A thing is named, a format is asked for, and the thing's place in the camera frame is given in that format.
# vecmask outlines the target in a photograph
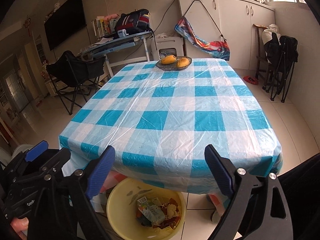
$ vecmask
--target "cabinet door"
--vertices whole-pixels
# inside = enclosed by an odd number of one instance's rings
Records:
[[[249,3],[241,0],[218,0],[221,32],[230,48],[229,65],[249,69],[251,22]]]
[[[250,70],[256,70],[257,68],[257,55],[258,55],[258,37],[257,29],[253,26],[262,25],[268,27],[270,24],[275,23],[275,12],[256,4],[250,4],[250,16],[251,16],[251,57],[250,57]],[[260,35],[261,56],[265,54],[263,43]]]
[[[179,0],[181,15],[187,11],[194,0]],[[217,0],[200,0],[206,7],[215,23],[220,27],[219,9]],[[205,8],[199,1],[195,1],[186,14],[188,22],[191,24],[195,34],[207,41],[220,41],[220,33],[214,22],[208,15]],[[194,47],[189,41],[185,40],[187,56],[191,58],[211,58],[210,54],[205,53]]]

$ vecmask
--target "hand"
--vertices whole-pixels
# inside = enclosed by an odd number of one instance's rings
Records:
[[[27,236],[22,232],[28,229],[29,220],[28,218],[18,219],[14,218],[11,221],[11,226],[14,231],[21,237],[22,240],[27,240]]]

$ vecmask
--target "checkered tablecloth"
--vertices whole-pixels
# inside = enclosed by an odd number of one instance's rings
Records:
[[[281,166],[273,129],[226,61],[193,59],[187,69],[168,72],[155,63],[127,65],[75,115],[59,136],[72,152],[65,175],[108,145],[116,150],[115,171],[198,194],[217,188],[204,160],[208,144],[256,175]]]

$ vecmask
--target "doorway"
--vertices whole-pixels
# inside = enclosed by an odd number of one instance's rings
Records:
[[[25,87],[21,78],[18,77],[14,70],[12,70],[5,77],[5,81],[7,82],[9,91],[17,106],[18,111],[21,112],[29,103],[24,93]]]

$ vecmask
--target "backpack strap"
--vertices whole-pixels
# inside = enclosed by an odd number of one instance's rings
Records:
[[[186,12],[184,13],[184,15],[183,15],[182,17],[185,17],[185,15],[187,14],[187,12],[189,11],[189,9],[191,8],[191,6],[193,5],[193,3],[194,3],[195,1],[199,1],[199,2],[202,4],[202,6],[204,7],[204,9],[205,9],[205,10],[207,11],[207,13],[209,14],[211,20],[213,21],[214,25],[217,27],[218,31],[220,32],[221,37],[223,38],[223,40],[224,40],[224,41],[227,41],[227,40],[224,38],[224,36],[222,35],[222,33],[221,33],[218,25],[215,23],[214,19],[211,17],[211,15],[210,15],[210,13],[208,12],[207,8],[204,6],[204,4],[203,4],[200,0],[193,0],[193,2],[190,4],[189,8],[186,10]]]

